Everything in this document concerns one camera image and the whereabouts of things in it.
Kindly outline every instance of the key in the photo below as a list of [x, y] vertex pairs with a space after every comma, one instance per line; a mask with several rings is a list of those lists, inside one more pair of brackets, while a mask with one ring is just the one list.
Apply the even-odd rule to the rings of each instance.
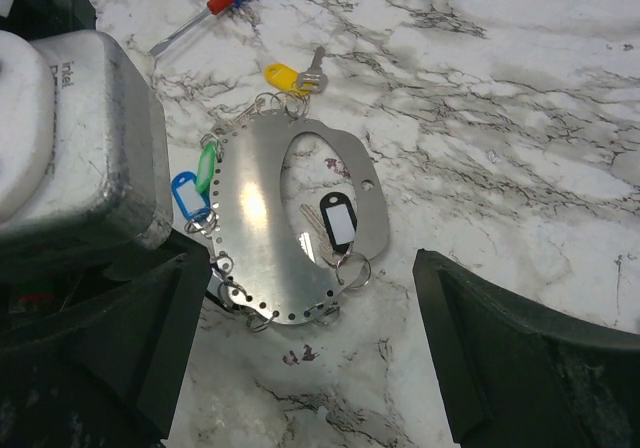
[[231, 120], [218, 120], [211, 128], [211, 132], [216, 135], [224, 135], [230, 131], [236, 130], [242, 123], [247, 121], [253, 115], [258, 113], [265, 105], [264, 98], [258, 98], [254, 103], [251, 103], [242, 113]]
[[323, 254], [328, 255], [333, 253], [331, 240], [329, 240], [329, 235], [327, 235], [327, 231], [324, 229], [324, 223], [322, 222], [320, 215], [318, 215], [318, 213], [316, 213], [316, 211], [307, 204], [300, 205], [300, 211], [320, 237], [320, 250]]
[[308, 91], [310, 93], [322, 93], [329, 83], [329, 78], [322, 72], [322, 58], [324, 58], [325, 50], [322, 46], [316, 48], [313, 55], [311, 66], [298, 75], [296, 86], [299, 90]]

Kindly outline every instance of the marble surface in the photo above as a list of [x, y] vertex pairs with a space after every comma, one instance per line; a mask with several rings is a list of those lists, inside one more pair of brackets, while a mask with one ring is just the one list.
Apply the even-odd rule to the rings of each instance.
[[[202, 309], [169, 447], [453, 446], [411, 266], [437, 250], [573, 316], [640, 329], [640, 0], [255, 0], [146, 54], [205, 0], [93, 0], [167, 115], [171, 169], [269, 89], [272, 62], [330, 77], [311, 117], [357, 135], [390, 245], [339, 323], [249, 334]], [[316, 139], [283, 198], [348, 190]], [[176, 216], [176, 226], [183, 220]]]

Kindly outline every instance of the black plastic object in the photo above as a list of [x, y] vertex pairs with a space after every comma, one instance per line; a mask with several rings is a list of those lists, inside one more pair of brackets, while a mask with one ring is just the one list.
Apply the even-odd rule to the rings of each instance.
[[211, 269], [206, 248], [177, 232], [163, 250], [176, 254], [0, 336], [0, 446], [147, 448], [168, 437]]
[[353, 240], [349, 240], [349, 242], [347, 243], [338, 244], [336, 240], [339, 240], [340, 237], [337, 236], [339, 235], [339, 233], [337, 233], [337, 230], [339, 230], [340, 228], [338, 226], [333, 226], [333, 224], [331, 223], [331, 217], [327, 214], [327, 210], [329, 208], [340, 209], [340, 207], [343, 207], [342, 210], [344, 210], [344, 212], [339, 213], [338, 216], [348, 217], [349, 221], [351, 222], [351, 225], [353, 226], [353, 231], [355, 233], [355, 230], [358, 226], [358, 220], [356, 219], [356, 214], [353, 211], [353, 206], [351, 206], [351, 200], [349, 200], [349, 197], [347, 195], [345, 195], [344, 193], [340, 193], [338, 191], [334, 191], [323, 196], [322, 199], [320, 200], [320, 213], [322, 214], [324, 227], [327, 230], [327, 234], [329, 235], [329, 241], [331, 242], [331, 247], [337, 253], [344, 254], [349, 249], [349, 245]]
[[640, 336], [546, 308], [439, 253], [420, 250], [413, 275], [455, 442], [640, 446]]
[[96, 28], [96, 10], [89, 0], [14, 0], [0, 30], [26, 40]]

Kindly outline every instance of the white label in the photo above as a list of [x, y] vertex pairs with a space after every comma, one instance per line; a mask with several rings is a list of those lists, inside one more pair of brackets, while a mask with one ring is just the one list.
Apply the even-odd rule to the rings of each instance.
[[336, 245], [351, 243], [356, 238], [356, 230], [351, 223], [347, 205], [338, 205], [327, 208], [327, 218], [333, 231]]
[[196, 191], [196, 184], [193, 180], [189, 180], [184, 185], [179, 186], [176, 191], [185, 208], [192, 215], [203, 208], [209, 208], [200, 193]]

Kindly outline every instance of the metal ring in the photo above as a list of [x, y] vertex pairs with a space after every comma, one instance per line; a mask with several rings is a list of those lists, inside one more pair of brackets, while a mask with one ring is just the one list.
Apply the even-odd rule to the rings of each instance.
[[229, 298], [231, 300], [231, 295], [229, 293], [229, 287], [232, 287], [238, 291], [241, 291], [242, 293], [244, 293], [244, 296], [248, 296], [247, 294], [247, 290], [245, 290], [244, 288], [242, 288], [242, 286], [240, 286], [240, 284], [236, 283], [233, 280], [223, 280], [220, 282], [220, 284], [218, 285], [218, 299], [222, 301], [223, 304], [225, 304], [224, 302], [224, 297], [222, 296], [222, 287], [225, 286], [227, 288], [227, 298]]
[[[305, 97], [301, 93], [298, 93], [297, 91], [285, 91], [283, 93], [285, 95], [285, 101], [283, 105], [284, 112], [294, 120], [306, 116], [308, 107], [307, 97]], [[296, 106], [295, 112], [289, 109], [289, 104], [287, 103], [288, 100], [293, 100], [294, 102], [300, 103], [299, 106]]]
[[258, 93], [258, 95], [256, 96], [256, 98], [254, 100], [254, 103], [256, 104], [256, 107], [257, 107], [256, 113], [258, 115], [264, 114], [264, 113], [262, 113], [262, 108], [263, 108], [263, 105], [267, 104], [266, 102], [264, 102], [264, 104], [260, 104], [258, 102], [258, 100], [260, 99], [261, 96], [269, 96], [269, 97], [271, 97], [271, 102], [273, 102], [273, 100], [275, 99], [278, 102], [278, 104], [280, 105], [279, 109], [282, 109], [282, 101], [280, 100], [280, 98], [278, 98], [277, 95], [271, 93], [270, 91], [263, 91], [262, 93]]
[[[263, 321], [259, 325], [252, 326], [253, 320], [258, 317], [263, 318], [265, 321]], [[261, 331], [264, 331], [267, 328], [269, 328], [269, 323], [275, 320], [275, 318], [276, 318], [275, 314], [271, 314], [271, 318], [266, 319], [262, 315], [259, 315], [254, 311], [253, 313], [250, 313], [247, 316], [247, 322], [245, 323], [245, 325], [251, 333], [260, 333]]]
[[216, 144], [216, 160], [221, 163], [224, 159], [224, 143], [215, 133], [208, 131], [200, 139], [200, 146], [204, 150], [211, 143]]
[[218, 215], [211, 209], [207, 213], [194, 215], [185, 223], [184, 231], [189, 235], [202, 233], [205, 237], [211, 238], [211, 233], [215, 230], [216, 226], [218, 226]]
[[214, 263], [216, 265], [219, 265], [219, 261], [220, 260], [224, 260], [227, 259], [229, 260], [230, 263], [230, 267], [226, 270], [222, 269], [222, 268], [218, 268], [218, 271], [222, 274], [224, 274], [225, 276], [229, 276], [231, 274], [231, 272], [233, 271], [233, 267], [235, 266], [235, 263], [233, 261], [233, 258], [231, 258], [229, 255], [227, 255], [226, 253], [224, 255], [218, 255], [218, 256], [212, 256], [211, 257], [211, 263]]
[[[336, 316], [326, 321], [327, 318], [334, 313], [336, 314]], [[326, 325], [333, 325], [336, 321], [338, 321], [339, 318], [340, 318], [340, 305], [338, 305], [337, 303], [334, 303], [329, 308], [327, 308], [327, 310], [324, 313], [322, 313], [318, 318], [316, 318], [313, 321], [315, 321], [319, 325], [326, 326]]]
[[351, 284], [351, 285], [349, 285], [349, 286], [347, 286], [347, 287], [345, 288], [345, 289], [348, 289], [348, 290], [353, 290], [353, 289], [356, 289], [356, 288], [363, 288], [363, 287], [367, 286], [367, 285], [369, 284], [369, 281], [371, 280], [371, 275], [372, 275], [371, 262], [369, 261], [369, 259], [368, 259], [366, 256], [364, 256], [362, 253], [358, 253], [358, 252], [356, 252], [356, 251], [351, 251], [351, 252], [347, 251], [347, 253], [345, 253], [345, 255], [344, 255], [342, 258], [340, 258], [340, 259], [338, 260], [338, 263], [336, 264], [336, 267], [335, 267], [335, 271], [336, 271], [336, 279], [338, 280], [338, 284], [339, 284], [340, 286], [344, 285], [344, 280], [343, 280], [342, 278], [340, 278], [340, 268], [341, 268], [342, 266], [344, 266], [344, 264], [345, 264], [345, 263], [346, 263], [350, 258], [352, 258], [352, 257], [354, 257], [354, 256], [355, 256], [356, 258], [360, 258], [360, 260], [362, 260], [362, 261], [364, 262], [364, 264], [362, 265], [362, 267], [360, 267], [360, 270], [362, 271], [362, 268], [366, 265], [366, 266], [367, 266], [368, 274], [367, 274], [367, 279], [366, 279], [362, 284], [360, 284], [360, 285], [353, 285], [353, 284]]

